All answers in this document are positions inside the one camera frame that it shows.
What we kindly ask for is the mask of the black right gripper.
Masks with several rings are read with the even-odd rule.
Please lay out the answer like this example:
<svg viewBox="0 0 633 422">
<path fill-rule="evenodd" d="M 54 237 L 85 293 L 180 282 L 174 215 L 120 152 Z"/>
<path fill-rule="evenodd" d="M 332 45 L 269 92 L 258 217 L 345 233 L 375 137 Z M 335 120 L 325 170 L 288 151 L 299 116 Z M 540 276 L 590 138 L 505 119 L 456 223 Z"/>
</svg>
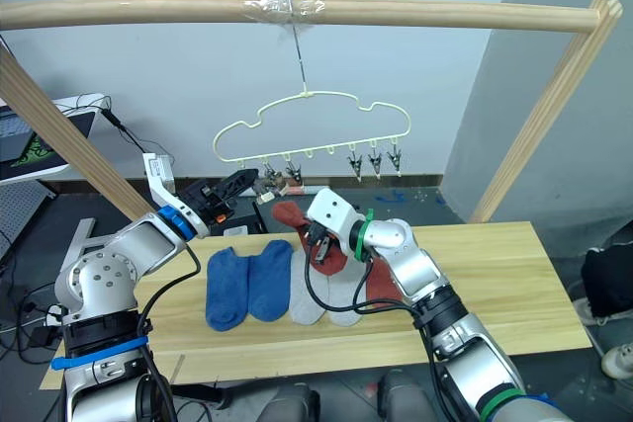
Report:
<svg viewBox="0 0 633 422">
<path fill-rule="evenodd" d="M 322 224 L 313 221 L 297 228 L 301 244 L 316 266 L 323 266 L 327 259 L 341 260 L 342 253 L 334 235 Z"/>
</svg>

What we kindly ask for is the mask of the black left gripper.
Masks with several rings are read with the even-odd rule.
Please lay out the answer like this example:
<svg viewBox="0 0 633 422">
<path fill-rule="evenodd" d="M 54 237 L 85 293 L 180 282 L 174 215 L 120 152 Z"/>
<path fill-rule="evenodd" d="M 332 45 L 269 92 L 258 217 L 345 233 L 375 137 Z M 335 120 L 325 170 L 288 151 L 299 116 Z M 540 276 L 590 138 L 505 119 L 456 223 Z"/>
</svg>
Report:
<svg viewBox="0 0 633 422">
<path fill-rule="evenodd" d="M 209 233 L 234 215 L 239 199 L 256 196 L 252 186 L 259 177 L 257 169 L 241 169 L 221 183 L 195 182 L 179 192 L 179 198 L 202 221 Z"/>
</svg>

